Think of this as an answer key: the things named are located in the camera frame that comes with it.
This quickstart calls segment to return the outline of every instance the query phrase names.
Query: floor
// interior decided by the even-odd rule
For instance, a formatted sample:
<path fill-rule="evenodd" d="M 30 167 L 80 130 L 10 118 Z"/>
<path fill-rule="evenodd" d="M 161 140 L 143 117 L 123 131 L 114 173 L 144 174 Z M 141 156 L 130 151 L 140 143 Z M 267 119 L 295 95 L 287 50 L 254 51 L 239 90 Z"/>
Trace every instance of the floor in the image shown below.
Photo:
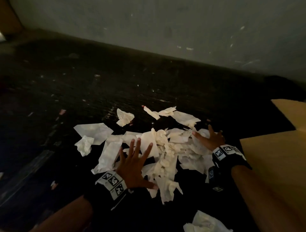
<path fill-rule="evenodd" d="M 103 147 L 81 157 L 74 146 L 77 124 L 103 122 L 114 134 L 180 127 L 142 108 L 177 106 L 202 120 L 197 129 L 211 120 L 230 142 L 294 130 L 270 99 L 305 99 L 280 77 L 50 33 L 24 38 L 0 44 L 0 228 L 7 231 L 28 231 L 93 180 L 90 170 Z M 132 125 L 116 124 L 117 108 L 135 115 Z M 61 109 L 66 113 L 59 115 Z M 51 190 L 53 181 L 58 186 Z"/>

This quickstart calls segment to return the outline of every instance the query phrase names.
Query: concrete wall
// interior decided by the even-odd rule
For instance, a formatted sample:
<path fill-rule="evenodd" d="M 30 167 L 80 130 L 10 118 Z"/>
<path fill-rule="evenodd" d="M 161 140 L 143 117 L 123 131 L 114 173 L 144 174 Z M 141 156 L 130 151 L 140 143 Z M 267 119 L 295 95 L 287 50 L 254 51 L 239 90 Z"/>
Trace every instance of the concrete wall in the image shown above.
<path fill-rule="evenodd" d="M 27 28 L 306 82 L 306 1 L 10 2 Z"/>

